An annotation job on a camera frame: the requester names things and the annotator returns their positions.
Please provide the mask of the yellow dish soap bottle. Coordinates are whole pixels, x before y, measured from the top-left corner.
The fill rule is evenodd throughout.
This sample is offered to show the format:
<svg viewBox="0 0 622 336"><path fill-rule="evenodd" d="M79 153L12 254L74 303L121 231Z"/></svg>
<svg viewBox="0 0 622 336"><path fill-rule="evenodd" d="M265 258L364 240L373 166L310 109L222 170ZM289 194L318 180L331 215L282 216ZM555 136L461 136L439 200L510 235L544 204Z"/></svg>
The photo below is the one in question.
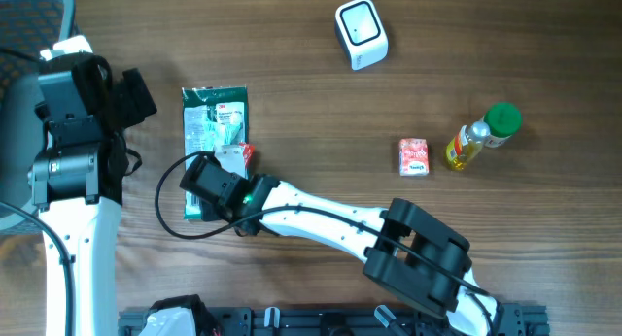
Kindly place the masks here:
<svg viewBox="0 0 622 336"><path fill-rule="evenodd" d="M484 121L463 125L445 148L445 162L451 170L462 171L481 152L491 130Z"/></svg>

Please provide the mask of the red stick sachet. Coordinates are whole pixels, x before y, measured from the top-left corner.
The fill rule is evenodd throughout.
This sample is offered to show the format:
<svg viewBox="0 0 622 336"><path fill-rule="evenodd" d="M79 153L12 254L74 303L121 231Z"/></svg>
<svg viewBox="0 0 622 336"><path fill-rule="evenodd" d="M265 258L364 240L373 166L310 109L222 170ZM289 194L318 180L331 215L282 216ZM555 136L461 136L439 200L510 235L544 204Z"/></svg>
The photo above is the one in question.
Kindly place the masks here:
<svg viewBox="0 0 622 336"><path fill-rule="evenodd" d="M242 148L242 154L244 158L245 167L248 168L250 165L250 161L255 151L255 147L251 144L240 143L239 146Z"/></svg>

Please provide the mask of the green lid jar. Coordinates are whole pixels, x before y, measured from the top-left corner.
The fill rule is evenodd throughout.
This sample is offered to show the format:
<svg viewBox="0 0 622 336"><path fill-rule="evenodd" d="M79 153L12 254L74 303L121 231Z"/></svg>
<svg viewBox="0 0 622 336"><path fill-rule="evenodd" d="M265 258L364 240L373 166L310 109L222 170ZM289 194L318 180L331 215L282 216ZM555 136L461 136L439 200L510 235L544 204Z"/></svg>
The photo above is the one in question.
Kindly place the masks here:
<svg viewBox="0 0 622 336"><path fill-rule="evenodd" d="M522 126L522 115L512 103L499 102L492 106L481 118L490 127L490 135L485 142L487 148L498 148L516 134Z"/></svg>

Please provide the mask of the small red white box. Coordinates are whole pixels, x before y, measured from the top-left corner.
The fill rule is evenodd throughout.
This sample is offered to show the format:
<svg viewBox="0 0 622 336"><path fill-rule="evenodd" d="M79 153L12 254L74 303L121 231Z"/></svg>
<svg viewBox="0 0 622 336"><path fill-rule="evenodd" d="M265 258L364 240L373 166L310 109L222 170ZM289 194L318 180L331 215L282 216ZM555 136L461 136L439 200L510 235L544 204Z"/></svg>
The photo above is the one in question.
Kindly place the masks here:
<svg viewBox="0 0 622 336"><path fill-rule="evenodd" d="M402 176L427 176L430 165L428 143L425 139L401 139L398 149L398 170Z"/></svg>

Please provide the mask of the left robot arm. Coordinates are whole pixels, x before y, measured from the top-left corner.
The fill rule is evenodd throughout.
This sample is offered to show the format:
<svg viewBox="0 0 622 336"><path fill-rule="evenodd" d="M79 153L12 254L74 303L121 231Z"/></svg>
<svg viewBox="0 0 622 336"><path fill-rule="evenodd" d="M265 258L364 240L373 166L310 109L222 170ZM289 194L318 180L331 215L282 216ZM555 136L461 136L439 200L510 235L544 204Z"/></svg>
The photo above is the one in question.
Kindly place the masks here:
<svg viewBox="0 0 622 336"><path fill-rule="evenodd" d="M47 140L29 183L48 246L46 332L115 335L122 181L139 167L124 132L157 109L137 69L114 81L82 35L41 55L35 113Z"/></svg>

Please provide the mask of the green white plastic packet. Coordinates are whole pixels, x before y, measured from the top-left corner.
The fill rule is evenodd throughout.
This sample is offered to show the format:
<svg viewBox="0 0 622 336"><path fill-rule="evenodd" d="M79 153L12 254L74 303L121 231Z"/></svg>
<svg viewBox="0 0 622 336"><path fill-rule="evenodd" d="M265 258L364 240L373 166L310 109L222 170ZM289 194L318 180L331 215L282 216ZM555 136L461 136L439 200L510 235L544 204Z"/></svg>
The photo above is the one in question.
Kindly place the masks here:
<svg viewBox="0 0 622 336"><path fill-rule="evenodd" d="M182 102L185 155L250 144L246 87L183 88Z"/></svg>

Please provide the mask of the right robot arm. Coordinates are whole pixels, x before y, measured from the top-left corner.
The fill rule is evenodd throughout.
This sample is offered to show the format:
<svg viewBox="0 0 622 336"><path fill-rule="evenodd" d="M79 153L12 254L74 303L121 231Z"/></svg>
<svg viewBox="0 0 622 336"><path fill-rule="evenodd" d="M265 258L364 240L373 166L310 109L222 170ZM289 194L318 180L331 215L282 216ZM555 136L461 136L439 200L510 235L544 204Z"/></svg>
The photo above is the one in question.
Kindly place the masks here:
<svg viewBox="0 0 622 336"><path fill-rule="evenodd" d="M187 168L180 187L197 198L202 220L224 220L241 235L265 231L346 252L415 310L466 335L494 334L498 303L473 277L469 241L414 203L395 198L388 208L355 207L270 175L246 179L210 152L181 161Z"/></svg>

